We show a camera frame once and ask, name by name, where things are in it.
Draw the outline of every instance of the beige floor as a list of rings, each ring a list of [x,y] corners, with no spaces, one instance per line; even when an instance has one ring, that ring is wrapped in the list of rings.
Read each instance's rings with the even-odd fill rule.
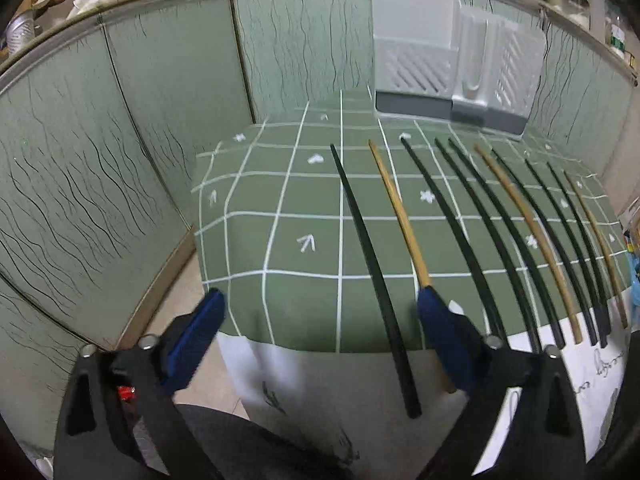
[[[146,332],[162,333],[174,317],[193,310],[202,294],[198,257],[194,254],[162,300]],[[177,392],[174,401],[176,404],[196,404],[248,418],[226,371],[225,362],[215,340],[200,363],[189,387]]]

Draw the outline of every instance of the metal screw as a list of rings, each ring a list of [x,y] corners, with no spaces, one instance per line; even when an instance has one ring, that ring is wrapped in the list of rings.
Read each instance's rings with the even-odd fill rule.
[[[504,344],[502,342],[502,339],[500,339],[497,335],[488,335],[487,337],[484,338],[484,342],[487,344],[489,348],[492,348],[493,350],[502,348],[502,345]]]
[[[158,336],[155,334],[146,334],[138,341],[138,346],[143,350],[151,350],[158,344]]]
[[[80,355],[84,358],[91,357],[97,349],[96,345],[89,343],[80,349]]]
[[[555,345],[545,346],[545,352],[552,359],[558,359],[562,357],[562,352]]]

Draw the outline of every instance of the table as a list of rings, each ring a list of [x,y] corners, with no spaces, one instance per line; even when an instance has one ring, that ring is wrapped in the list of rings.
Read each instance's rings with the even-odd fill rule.
[[[437,383],[434,352],[415,314],[417,279],[368,139],[379,147],[399,189],[436,290],[446,301],[462,306],[481,333],[488,329],[462,253],[401,137],[412,145],[455,212],[494,294],[510,342],[522,349],[530,347],[513,289],[478,211],[436,149],[436,138],[445,144],[452,138],[472,157],[530,245],[568,342],[563,354],[576,386],[590,457],[622,380],[619,354],[626,349],[625,332],[615,309],[610,308],[615,327],[609,346],[602,350],[590,347],[583,320],[585,342],[573,345],[558,289],[542,253],[473,146],[493,148],[510,165],[547,214],[582,279],[566,232],[524,160],[534,165],[565,208],[546,162],[572,175],[596,216],[618,280],[626,289],[630,277],[622,232],[597,175],[546,139],[525,136],[516,142],[465,124],[377,117],[367,88],[336,92],[325,101],[267,118],[219,143],[212,152],[197,156],[192,193],[198,200],[196,244],[202,279],[205,286],[226,294],[228,316],[220,346],[249,417],[283,436],[336,454],[357,478],[402,479],[416,476],[462,409],[463,394],[447,395]],[[340,153],[410,351],[424,411],[417,420],[409,420],[402,408],[380,310],[330,144]],[[469,181],[498,232],[510,240],[504,222],[479,185],[471,177]],[[569,209],[566,217],[582,242]],[[606,277],[585,216],[582,222]],[[507,246],[524,277],[536,321],[545,326],[545,313],[522,256],[511,241]],[[543,344],[551,344],[548,326],[540,332]],[[597,359],[593,370],[594,351],[604,362],[617,358],[617,366],[606,378],[598,373]],[[508,427],[508,417],[504,423]]]

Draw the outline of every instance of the red object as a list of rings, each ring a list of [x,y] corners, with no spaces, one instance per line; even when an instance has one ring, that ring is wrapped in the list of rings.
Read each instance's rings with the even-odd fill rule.
[[[129,401],[136,398],[136,389],[133,386],[118,386],[120,400]]]

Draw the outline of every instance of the green tablecloth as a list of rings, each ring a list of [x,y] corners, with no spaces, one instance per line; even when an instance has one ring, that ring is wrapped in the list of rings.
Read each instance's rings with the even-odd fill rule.
[[[482,160],[473,153],[479,143],[493,148],[529,187],[582,279],[576,255],[559,219],[524,165],[529,160],[566,202],[546,162],[573,175],[615,259],[623,288],[629,283],[620,226],[596,174],[561,146],[525,136],[520,142],[482,134],[478,128],[410,118],[380,118],[373,113],[367,89],[333,94],[306,108],[267,119],[220,143],[211,153],[198,155],[195,188],[199,201],[198,250],[205,285],[226,293],[229,316],[223,331],[229,335],[317,352],[388,351],[385,330],[356,236],[340,179],[329,150],[333,143],[365,218],[385,274],[396,316],[408,349],[424,348],[415,315],[417,282],[398,222],[367,146],[378,145],[392,173],[434,285],[446,300],[460,304],[478,330],[486,325],[476,288],[465,260],[429,187],[419,174],[399,137],[406,137],[436,180],[458,216],[485,271],[509,335],[524,331],[513,289],[487,229],[462,184],[434,145],[449,137],[472,153],[479,170],[512,215],[522,236],[530,231],[520,213]],[[510,240],[504,222],[478,184],[472,182],[496,227]],[[582,242],[570,209],[566,218]],[[585,216],[598,256],[600,250]],[[546,324],[535,288],[513,243],[507,243],[513,261],[526,279],[539,325]],[[548,284],[558,316],[564,306],[541,251],[530,247]],[[604,261],[600,260],[609,286]]]

